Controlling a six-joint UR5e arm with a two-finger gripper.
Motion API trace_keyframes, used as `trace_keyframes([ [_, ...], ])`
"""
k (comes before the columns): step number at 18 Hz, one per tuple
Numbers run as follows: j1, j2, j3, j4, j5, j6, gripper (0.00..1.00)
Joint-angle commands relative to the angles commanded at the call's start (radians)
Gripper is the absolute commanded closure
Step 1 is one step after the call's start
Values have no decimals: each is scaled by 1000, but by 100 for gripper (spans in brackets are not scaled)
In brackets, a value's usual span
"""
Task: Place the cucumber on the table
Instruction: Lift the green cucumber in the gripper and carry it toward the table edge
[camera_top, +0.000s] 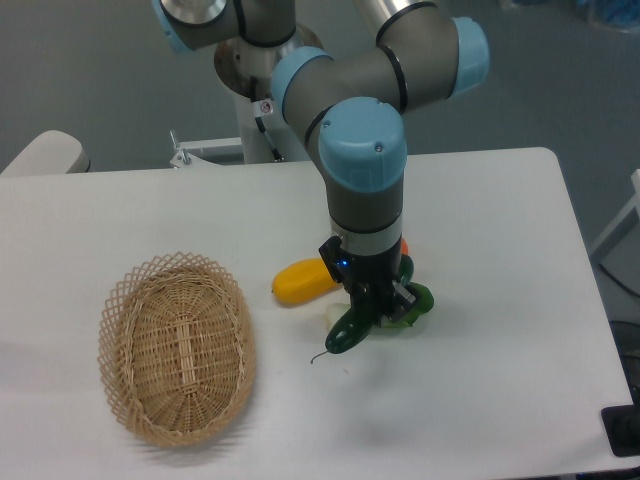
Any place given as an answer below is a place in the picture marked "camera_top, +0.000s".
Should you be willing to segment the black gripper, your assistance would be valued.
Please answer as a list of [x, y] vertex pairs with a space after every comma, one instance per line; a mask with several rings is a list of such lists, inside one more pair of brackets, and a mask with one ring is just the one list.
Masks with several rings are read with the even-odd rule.
[[332, 236], [319, 248], [329, 275], [349, 294], [353, 322], [376, 323], [376, 306], [391, 306], [387, 324], [414, 324], [420, 313], [420, 293], [410, 282], [399, 282], [402, 238], [375, 255], [356, 255], [342, 248], [342, 240]]

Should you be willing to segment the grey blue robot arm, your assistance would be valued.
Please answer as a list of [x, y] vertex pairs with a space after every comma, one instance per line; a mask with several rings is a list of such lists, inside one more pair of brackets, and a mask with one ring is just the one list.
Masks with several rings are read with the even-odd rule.
[[399, 270], [407, 146], [402, 116], [481, 84], [488, 40], [470, 18], [435, 1], [362, 1], [374, 47], [337, 61], [296, 44], [291, 1], [157, 1], [177, 50], [238, 39], [273, 50], [268, 96], [322, 176], [331, 238], [320, 254], [353, 309], [373, 324], [418, 314], [419, 293]]

